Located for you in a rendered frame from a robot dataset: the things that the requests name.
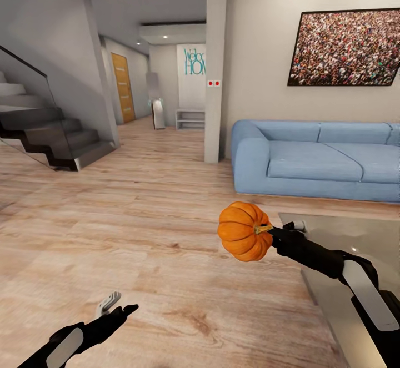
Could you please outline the pumpkin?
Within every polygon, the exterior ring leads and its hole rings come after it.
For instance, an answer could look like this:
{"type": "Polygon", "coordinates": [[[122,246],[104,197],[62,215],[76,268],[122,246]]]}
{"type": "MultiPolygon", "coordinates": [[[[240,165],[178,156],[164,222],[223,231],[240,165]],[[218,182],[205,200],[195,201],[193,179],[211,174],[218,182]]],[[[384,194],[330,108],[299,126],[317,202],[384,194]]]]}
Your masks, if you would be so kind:
{"type": "Polygon", "coordinates": [[[219,215],[218,235],[224,249],[242,263],[261,260],[272,246],[273,226],[255,204],[234,202],[219,215]]]}

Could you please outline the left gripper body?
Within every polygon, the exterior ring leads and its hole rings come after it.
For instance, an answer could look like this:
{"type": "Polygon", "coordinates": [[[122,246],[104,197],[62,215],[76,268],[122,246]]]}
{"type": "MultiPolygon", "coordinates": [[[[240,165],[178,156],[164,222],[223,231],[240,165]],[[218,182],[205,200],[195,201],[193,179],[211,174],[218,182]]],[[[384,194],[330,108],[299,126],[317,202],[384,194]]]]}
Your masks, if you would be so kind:
{"type": "Polygon", "coordinates": [[[99,326],[99,338],[95,345],[102,344],[107,340],[126,320],[122,307],[119,306],[109,315],[105,315],[95,320],[99,326]]]}

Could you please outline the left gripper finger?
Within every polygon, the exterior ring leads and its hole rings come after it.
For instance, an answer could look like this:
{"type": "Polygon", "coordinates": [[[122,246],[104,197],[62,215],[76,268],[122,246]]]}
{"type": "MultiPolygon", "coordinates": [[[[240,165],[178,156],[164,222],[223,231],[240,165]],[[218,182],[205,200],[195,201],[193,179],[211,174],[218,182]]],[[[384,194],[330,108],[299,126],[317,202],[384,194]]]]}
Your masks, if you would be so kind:
{"type": "MultiPolygon", "coordinates": [[[[127,305],[126,307],[123,308],[123,313],[124,313],[124,317],[127,317],[134,312],[135,310],[137,310],[139,308],[138,304],[136,305],[127,305]]],[[[126,322],[126,320],[124,322],[126,322]]]]}

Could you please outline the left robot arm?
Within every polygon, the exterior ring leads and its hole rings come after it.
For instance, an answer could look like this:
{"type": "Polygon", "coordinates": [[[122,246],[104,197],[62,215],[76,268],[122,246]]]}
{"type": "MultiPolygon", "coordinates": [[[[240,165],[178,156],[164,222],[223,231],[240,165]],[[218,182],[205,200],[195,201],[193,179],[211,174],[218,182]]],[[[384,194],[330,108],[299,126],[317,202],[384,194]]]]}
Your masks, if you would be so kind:
{"type": "Polygon", "coordinates": [[[55,332],[47,344],[17,368],[65,368],[74,354],[105,342],[139,308],[138,304],[127,305],[123,310],[119,306],[110,313],[108,310],[121,296],[118,291],[112,292],[97,305],[95,321],[89,324],[80,322],[55,332]]]}

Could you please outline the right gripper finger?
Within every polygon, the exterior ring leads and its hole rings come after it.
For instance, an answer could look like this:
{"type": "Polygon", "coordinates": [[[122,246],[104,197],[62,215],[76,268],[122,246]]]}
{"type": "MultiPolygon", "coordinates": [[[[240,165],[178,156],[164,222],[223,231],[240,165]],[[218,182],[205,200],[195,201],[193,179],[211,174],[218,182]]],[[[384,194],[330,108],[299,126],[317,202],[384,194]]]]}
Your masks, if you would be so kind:
{"type": "Polygon", "coordinates": [[[281,249],[281,243],[282,243],[282,242],[280,241],[280,239],[279,239],[279,238],[276,238],[276,236],[274,236],[274,235],[272,235],[272,236],[273,236],[273,243],[272,243],[272,246],[273,246],[274,248],[276,248],[278,252],[283,252],[284,249],[281,249]]]}
{"type": "Polygon", "coordinates": [[[297,231],[287,231],[274,226],[272,230],[268,231],[268,233],[276,236],[276,238],[279,238],[282,244],[286,243],[292,246],[297,241],[297,231]]]}

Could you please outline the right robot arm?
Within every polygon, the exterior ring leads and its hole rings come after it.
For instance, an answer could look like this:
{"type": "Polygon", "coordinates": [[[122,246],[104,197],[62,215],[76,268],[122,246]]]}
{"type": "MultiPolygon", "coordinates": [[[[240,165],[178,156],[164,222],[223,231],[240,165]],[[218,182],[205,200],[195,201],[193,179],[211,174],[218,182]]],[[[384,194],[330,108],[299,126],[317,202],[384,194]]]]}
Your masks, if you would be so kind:
{"type": "Polygon", "coordinates": [[[272,234],[272,246],[279,255],[339,279],[350,287],[354,293],[351,302],[387,368],[400,368],[400,301],[394,293],[379,289],[378,274],[372,263],[309,241],[305,220],[287,223],[283,229],[274,226],[268,233],[272,234]]]}

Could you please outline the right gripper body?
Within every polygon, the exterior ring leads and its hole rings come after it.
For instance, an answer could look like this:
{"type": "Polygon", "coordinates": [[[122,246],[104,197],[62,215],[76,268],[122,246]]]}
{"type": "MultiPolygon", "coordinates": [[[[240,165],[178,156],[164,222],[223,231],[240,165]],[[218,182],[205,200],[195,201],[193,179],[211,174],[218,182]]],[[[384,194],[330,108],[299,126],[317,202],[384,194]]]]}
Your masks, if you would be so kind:
{"type": "Polygon", "coordinates": [[[326,252],[321,245],[311,242],[304,238],[304,234],[297,231],[297,241],[290,246],[286,243],[281,244],[283,252],[277,252],[281,256],[287,256],[313,270],[319,271],[326,252]]]}

